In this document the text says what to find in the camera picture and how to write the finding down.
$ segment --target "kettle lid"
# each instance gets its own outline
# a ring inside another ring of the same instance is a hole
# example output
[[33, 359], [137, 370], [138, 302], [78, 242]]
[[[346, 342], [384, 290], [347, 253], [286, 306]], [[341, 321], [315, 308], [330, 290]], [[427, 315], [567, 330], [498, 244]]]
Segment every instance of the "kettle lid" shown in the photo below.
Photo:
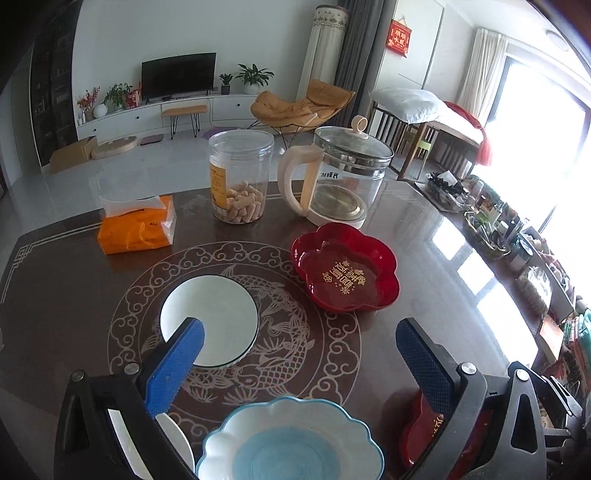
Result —
[[351, 122], [352, 128], [320, 127], [314, 132], [315, 143], [343, 153], [367, 160], [387, 160], [394, 156], [393, 150], [382, 141], [363, 133], [368, 121], [357, 115]]

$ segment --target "tv stand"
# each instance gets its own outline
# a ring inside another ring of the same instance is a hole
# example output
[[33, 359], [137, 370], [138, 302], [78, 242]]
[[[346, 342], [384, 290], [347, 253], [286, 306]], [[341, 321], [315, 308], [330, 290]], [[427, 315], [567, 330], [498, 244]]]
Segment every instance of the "tv stand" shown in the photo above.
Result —
[[[165, 134], [170, 126], [167, 119], [162, 119], [162, 112], [171, 108], [186, 108], [197, 105], [207, 106], [209, 114], [202, 115], [201, 126], [248, 128], [254, 121], [251, 105], [256, 95], [230, 93], [220, 95], [214, 90], [202, 92], [201, 95], [190, 95], [183, 99], [150, 100], [137, 108], [110, 112], [102, 118], [91, 120], [76, 128], [78, 139], [97, 137], [99, 142], [115, 138], [137, 135], [140, 138], [150, 135]], [[191, 130], [190, 118], [178, 119], [177, 130]]]

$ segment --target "jar label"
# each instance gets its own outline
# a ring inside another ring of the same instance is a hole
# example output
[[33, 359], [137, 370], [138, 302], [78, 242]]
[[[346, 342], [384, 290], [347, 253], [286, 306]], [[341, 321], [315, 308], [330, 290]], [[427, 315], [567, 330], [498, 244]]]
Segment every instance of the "jar label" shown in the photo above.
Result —
[[216, 206], [226, 209], [228, 196], [226, 191], [226, 169], [209, 164], [209, 177], [212, 184], [212, 199]]

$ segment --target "television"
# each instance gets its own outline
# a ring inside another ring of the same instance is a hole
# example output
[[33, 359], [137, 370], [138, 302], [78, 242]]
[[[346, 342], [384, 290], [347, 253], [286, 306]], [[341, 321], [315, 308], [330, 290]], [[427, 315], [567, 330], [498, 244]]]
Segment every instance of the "television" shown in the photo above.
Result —
[[213, 89], [215, 53], [196, 53], [142, 63], [142, 97], [152, 99]]

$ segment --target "basket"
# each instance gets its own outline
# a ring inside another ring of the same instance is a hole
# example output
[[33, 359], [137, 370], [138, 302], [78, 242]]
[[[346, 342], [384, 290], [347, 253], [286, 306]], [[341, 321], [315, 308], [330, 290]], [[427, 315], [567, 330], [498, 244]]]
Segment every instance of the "basket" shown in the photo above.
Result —
[[508, 254], [511, 249], [499, 247], [497, 245], [491, 245], [478, 231], [474, 228], [471, 223], [471, 219], [476, 216], [473, 212], [464, 213], [464, 222], [462, 223], [464, 233], [467, 237], [471, 238], [470, 244], [477, 250], [478, 253], [486, 256], [490, 260], [499, 260]]

